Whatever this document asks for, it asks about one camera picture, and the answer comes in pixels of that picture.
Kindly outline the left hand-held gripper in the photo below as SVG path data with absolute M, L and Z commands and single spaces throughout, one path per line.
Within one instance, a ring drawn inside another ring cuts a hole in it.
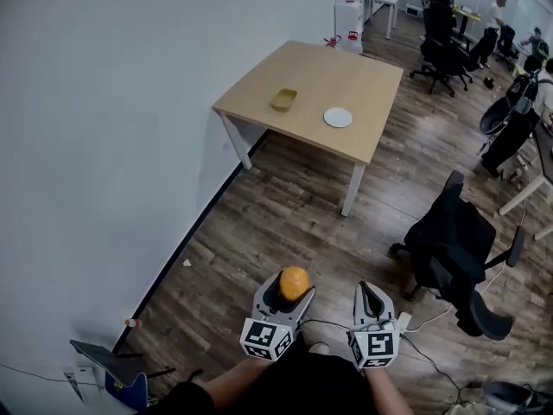
M 295 301 L 286 300 L 284 306 L 281 275 L 271 276 L 254 294 L 251 317 L 245 319 L 239 340 L 250 357 L 279 360 L 296 340 L 299 323 L 315 298 L 315 287 L 311 286 Z

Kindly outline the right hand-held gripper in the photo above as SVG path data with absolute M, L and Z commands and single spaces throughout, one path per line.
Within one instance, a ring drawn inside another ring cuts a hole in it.
M 367 317 L 374 321 L 364 323 Z M 397 358 L 400 335 L 407 329 L 411 315 L 402 312 L 398 318 L 393 317 L 390 297 L 377 286 L 360 281 L 355 288 L 353 320 L 364 324 L 347 332 L 357 369 L 388 367 Z

